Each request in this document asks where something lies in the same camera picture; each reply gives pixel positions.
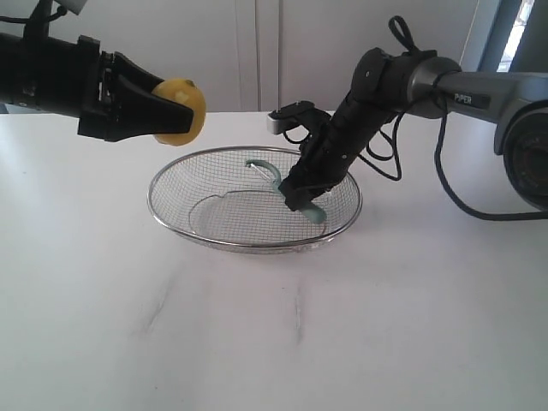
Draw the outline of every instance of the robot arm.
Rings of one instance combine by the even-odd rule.
[[[420,51],[401,17],[389,26],[408,51],[399,57],[379,48],[368,51],[331,118],[309,102],[268,116],[274,134],[299,125],[310,132],[279,188],[286,205],[298,210],[340,183],[380,128],[400,113],[441,118],[454,111],[497,124],[495,153],[504,154],[515,189],[535,206],[547,207],[548,139],[540,135],[546,136],[548,125],[548,76],[463,73],[436,51]]]
[[[79,13],[86,0],[59,3]],[[51,6],[39,1],[22,38],[0,33],[0,101],[78,117],[78,134],[107,141],[189,131],[190,108],[151,94],[162,79],[120,53],[101,52],[97,40],[48,37]]]

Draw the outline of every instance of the white table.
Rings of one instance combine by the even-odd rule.
[[[546,410],[548,223],[459,211],[434,172],[438,122],[404,120],[401,183],[353,166],[361,217],[317,251],[219,252],[151,218],[163,165],[285,146],[264,125],[210,115],[173,148],[0,116],[0,409]],[[493,130],[450,118],[448,177],[482,210],[527,209]]]

